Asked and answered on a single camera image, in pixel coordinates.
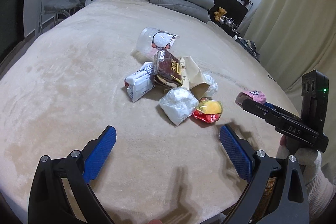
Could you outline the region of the cream sweater right forearm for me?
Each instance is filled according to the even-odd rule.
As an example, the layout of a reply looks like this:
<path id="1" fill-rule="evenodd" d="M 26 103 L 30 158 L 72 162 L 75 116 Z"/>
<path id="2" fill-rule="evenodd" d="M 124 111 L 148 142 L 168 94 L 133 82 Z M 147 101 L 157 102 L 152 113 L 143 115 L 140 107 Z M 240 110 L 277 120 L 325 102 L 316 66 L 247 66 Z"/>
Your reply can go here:
<path id="1" fill-rule="evenodd" d="M 320 167 L 306 166 L 303 172 L 309 202 L 310 223 L 335 221 L 335 185 Z"/>

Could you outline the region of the right hand white glove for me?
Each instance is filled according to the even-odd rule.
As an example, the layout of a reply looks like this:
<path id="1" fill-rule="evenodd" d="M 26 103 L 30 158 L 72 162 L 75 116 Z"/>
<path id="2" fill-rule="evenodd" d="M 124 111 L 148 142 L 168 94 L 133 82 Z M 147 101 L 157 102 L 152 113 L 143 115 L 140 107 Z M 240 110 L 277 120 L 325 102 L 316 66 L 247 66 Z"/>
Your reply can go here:
<path id="1" fill-rule="evenodd" d="M 288 150 L 290 142 L 287 136 L 282 135 L 277 151 L 277 158 L 286 159 L 290 155 Z M 310 148 L 299 148 L 293 155 L 299 165 L 303 167 L 302 174 L 306 185 L 315 180 L 321 180 L 324 177 L 321 170 L 322 155 L 319 151 Z"/>

